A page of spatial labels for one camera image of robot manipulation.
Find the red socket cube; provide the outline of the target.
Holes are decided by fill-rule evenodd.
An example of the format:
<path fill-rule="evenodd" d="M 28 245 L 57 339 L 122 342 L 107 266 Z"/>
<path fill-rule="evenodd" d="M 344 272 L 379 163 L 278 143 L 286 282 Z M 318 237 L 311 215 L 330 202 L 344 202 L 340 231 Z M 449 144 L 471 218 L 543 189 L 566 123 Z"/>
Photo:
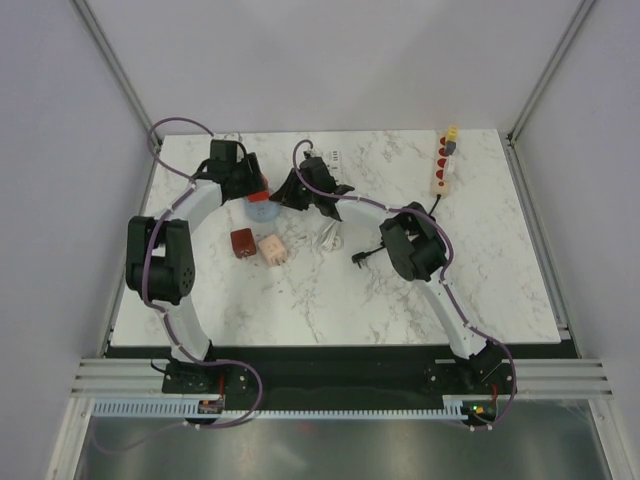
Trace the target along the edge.
<path fill-rule="evenodd" d="M 259 203 L 268 201 L 270 198 L 269 183 L 265 176 L 262 176 L 263 189 L 252 193 L 246 197 L 249 203 Z"/>

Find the white power strip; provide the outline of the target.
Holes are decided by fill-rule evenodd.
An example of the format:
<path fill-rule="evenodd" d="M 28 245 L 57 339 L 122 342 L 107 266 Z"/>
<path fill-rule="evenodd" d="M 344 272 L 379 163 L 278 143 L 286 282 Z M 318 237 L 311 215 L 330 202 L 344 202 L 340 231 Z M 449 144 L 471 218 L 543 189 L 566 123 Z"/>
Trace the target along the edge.
<path fill-rule="evenodd" d="M 329 171 L 334 178 L 342 177 L 342 161 L 341 154 L 338 150 L 331 150 L 328 152 L 327 165 L 329 167 Z"/>

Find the dark red carp adapter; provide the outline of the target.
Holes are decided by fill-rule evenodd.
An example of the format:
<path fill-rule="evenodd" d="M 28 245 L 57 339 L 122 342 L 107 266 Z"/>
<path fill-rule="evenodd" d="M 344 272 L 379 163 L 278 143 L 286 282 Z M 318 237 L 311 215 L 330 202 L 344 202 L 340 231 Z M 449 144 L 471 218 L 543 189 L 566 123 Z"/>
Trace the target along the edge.
<path fill-rule="evenodd" d="M 230 233 L 231 247 L 236 258 L 242 259 L 257 254 L 257 246 L 250 228 L 234 230 Z"/>

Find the pink adapter plug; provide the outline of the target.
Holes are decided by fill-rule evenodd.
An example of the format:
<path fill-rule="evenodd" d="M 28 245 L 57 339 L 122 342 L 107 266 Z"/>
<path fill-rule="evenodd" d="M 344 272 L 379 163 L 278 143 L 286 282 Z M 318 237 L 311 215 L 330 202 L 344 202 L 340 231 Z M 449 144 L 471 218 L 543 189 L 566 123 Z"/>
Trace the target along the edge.
<path fill-rule="evenodd" d="M 288 251 L 276 234 L 261 239 L 258 242 L 258 249 L 269 267 L 280 266 L 288 259 Z"/>

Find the black plug with cable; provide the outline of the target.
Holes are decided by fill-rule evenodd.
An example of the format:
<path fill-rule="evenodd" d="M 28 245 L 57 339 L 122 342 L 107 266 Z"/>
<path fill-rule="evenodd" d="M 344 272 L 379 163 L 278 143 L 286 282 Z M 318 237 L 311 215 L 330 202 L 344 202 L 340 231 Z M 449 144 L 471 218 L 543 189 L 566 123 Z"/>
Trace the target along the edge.
<path fill-rule="evenodd" d="M 351 256 L 351 261 L 353 264 L 357 265 L 359 268 L 361 268 L 364 263 L 366 262 L 366 260 L 371 257 L 372 255 L 384 250 L 386 248 L 386 245 L 383 241 L 380 242 L 380 244 L 371 249 L 371 250 L 367 250 L 367 251 L 360 251 L 357 252 L 355 254 L 353 254 Z"/>

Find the beige red power strip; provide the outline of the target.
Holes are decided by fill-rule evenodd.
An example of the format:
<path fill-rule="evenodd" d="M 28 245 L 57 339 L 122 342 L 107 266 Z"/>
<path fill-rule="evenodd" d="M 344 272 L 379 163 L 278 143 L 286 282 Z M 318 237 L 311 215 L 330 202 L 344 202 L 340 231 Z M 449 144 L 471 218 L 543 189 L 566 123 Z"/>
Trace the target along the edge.
<path fill-rule="evenodd" d="M 444 147 L 446 144 L 446 132 L 447 130 L 442 133 L 439 138 L 431 181 L 431 194 L 434 198 L 440 199 L 446 198 L 450 193 L 453 172 L 455 169 L 454 155 L 457 151 L 456 146 L 456 150 L 452 155 L 447 156 L 445 154 Z"/>

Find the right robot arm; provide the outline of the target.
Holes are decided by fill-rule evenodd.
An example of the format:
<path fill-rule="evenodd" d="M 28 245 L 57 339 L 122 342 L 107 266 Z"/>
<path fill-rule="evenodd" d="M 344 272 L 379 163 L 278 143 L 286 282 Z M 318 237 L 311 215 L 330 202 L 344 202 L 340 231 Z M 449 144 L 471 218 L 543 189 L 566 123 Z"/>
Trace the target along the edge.
<path fill-rule="evenodd" d="M 353 187 L 338 184 L 319 157 L 295 165 L 270 199 L 299 211 L 313 205 L 335 221 L 377 229 L 396 273 L 418 284 L 447 335 L 451 351 L 469 361 L 458 368 L 460 386 L 477 394 L 493 383 L 494 371 L 482 358 L 491 350 L 503 354 L 506 346 L 475 327 L 471 314 L 457 299 L 456 285 L 447 276 L 454 258 L 451 240 L 421 204 L 389 207 L 358 195 Z"/>

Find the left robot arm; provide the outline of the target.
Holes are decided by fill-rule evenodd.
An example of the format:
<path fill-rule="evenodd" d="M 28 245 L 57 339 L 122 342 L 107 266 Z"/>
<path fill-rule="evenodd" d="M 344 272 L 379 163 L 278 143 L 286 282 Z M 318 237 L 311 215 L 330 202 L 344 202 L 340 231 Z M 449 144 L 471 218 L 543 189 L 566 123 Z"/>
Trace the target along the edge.
<path fill-rule="evenodd" d="M 254 153 L 237 140 L 213 139 L 209 157 L 169 205 L 154 216 L 129 220 L 126 285 L 159 317 L 172 357 L 190 363 L 184 379 L 198 393 L 215 389 L 220 371 L 207 361 L 212 342 L 191 298 L 196 281 L 192 234 L 226 202 L 266 189 Z"/>

